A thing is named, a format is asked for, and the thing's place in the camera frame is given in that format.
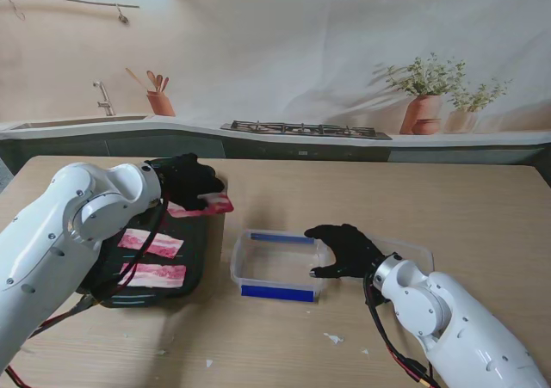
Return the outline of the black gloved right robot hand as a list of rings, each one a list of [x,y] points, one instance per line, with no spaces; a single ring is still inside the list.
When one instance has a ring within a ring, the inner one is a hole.
[[[353,225],[318,225],[306,230],[304,235],[321,240],[335,256],[335,262],[331,266],[311,269],[310,275],[315,278],[364,278],[370,276],[386,258]]]

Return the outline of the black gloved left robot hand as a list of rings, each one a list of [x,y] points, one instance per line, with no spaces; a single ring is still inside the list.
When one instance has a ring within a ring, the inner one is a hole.
[[[158,176],[162,198],[187,211],[204,210],[207,201],[202,196],[221,193],[226,188],[215,170],[199,163],[198,156],[194,153],[157,158],[146,163]]]

